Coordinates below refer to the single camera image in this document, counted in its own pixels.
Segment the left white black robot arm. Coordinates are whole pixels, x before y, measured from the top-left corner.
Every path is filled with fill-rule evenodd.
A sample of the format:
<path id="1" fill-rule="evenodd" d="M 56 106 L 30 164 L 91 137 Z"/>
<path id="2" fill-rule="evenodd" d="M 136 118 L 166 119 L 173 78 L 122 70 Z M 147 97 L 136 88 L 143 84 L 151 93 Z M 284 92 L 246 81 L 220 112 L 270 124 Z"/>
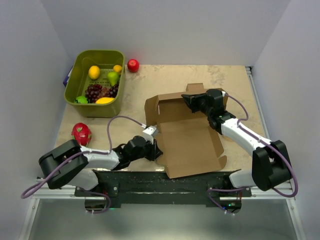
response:
<path id="1" fill-rule="evenodd" d="M 133 161 L 143 158 L 155 161 L 161 155 L 163 152 L 157 141 L 142 136 L 135 136 L 111 151 L 87 148 L 72 139 L 43 155 L 38 163 L 50 189 L 72 185 L 85 189 L 92 196 L 99 196 L 104 184 L 98 180 L 94 168 L 118 171 Z"/>

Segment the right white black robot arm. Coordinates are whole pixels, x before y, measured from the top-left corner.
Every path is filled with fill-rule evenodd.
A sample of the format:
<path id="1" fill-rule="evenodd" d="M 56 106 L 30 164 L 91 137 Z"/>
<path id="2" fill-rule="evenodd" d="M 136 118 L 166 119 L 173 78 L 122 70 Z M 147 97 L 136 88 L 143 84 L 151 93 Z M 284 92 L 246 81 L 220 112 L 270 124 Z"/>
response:
<path id="1" fill-rule="evenodd" d="M 296 180 L 286 145 L 272 141 L 255 133 L 242 122 L 248 117 L 238 119 L 228 112 L 224 100 L 229 94 L 217 88 L 200 94 L 182 94 L 187 107 L 193 112 L 207 116 L 209 126 L 222 136 L 237 143 L 252 157 L 250 170 L 237 170 L 223 183 L 223 192 L 235 196 L 241 188 L 258 187 L 262 191 L 275 189 L 276 186 Z"/>

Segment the brown cardboard box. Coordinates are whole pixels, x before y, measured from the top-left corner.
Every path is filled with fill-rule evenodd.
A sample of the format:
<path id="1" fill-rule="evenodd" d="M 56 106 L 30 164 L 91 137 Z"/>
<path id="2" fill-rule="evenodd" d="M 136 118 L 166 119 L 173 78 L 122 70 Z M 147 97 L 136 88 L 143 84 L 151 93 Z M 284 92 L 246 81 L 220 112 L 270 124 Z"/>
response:
<path id="1" fill-rule="evenodd" d="M 181 92 L 158 94 L 146 99 L 145 119 L 156 126 L 156 141 L 163 154 L 157 164 L 164 166 L 171 179 L 222 170 L 227 164 L 219 134 L 207 116 L 193 113 Z"/>

